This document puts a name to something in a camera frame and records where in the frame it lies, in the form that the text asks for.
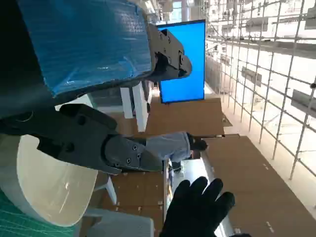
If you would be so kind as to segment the black left hand blue tape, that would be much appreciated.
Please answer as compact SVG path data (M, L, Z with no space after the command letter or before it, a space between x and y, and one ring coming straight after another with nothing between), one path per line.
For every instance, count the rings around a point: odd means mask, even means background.
M57 160L112 175L162 170L143 144L117 132L113 118L74 100L191 72L179 40L133 2L0 3L0 131L38 138L38 150Z

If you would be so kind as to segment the black gloved right hand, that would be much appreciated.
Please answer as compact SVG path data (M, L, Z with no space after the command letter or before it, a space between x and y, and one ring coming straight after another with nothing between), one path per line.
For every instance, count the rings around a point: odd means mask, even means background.
M161 237L214 237L215 230L235 205L231 192L222 193L223 182L204 176L182 181L167 210Z

